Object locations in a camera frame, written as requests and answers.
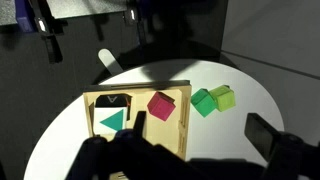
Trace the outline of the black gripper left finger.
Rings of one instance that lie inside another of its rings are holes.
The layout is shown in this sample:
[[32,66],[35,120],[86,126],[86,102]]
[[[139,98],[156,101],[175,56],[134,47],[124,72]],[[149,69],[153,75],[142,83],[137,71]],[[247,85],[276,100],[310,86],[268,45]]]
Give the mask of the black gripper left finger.
[[137,137],[143,136],[143,129],[146,120],[146,112],[139,111],[136,116],[136,120],[133,126],[133,132]]

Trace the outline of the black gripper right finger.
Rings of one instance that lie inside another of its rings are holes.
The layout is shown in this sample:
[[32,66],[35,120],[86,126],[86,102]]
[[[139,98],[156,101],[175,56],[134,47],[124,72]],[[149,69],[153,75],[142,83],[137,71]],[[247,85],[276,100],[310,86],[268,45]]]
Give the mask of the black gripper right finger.
[[271,159],[280,132],[257,113],[248,113],[244,134],[264,160]]

